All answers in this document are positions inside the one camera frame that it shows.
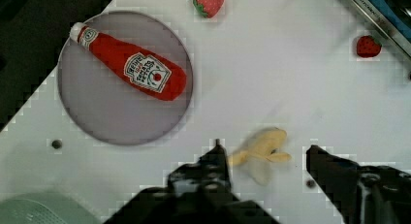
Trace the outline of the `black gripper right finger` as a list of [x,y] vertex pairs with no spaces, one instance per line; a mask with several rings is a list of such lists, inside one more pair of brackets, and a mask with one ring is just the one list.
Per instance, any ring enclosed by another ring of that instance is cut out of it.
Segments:
[[411,179],[390,166],[361,166],[326,152],[306,151],[306,169],[344,224],[411,224]]

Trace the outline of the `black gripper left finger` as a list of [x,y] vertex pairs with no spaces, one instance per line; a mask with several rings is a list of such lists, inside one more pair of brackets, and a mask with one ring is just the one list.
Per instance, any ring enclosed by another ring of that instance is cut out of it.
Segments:
[[225,148],[219,141],[195,163],[145,188],[104,224],[278,224],[253,201],[232,192]]

